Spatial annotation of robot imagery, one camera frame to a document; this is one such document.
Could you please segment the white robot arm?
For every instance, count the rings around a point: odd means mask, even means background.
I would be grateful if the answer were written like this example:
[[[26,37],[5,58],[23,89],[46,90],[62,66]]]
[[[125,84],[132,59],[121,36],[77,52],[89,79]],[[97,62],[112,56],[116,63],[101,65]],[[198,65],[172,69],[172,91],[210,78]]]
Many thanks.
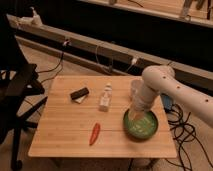
[[[175,71],[167,65],[146,67],[140,80],[131,82],[128,119],[142,119],[160,94],[166,94],[184,105],[200,120],[213,128],[213,97],[190,88],[175,79]]]

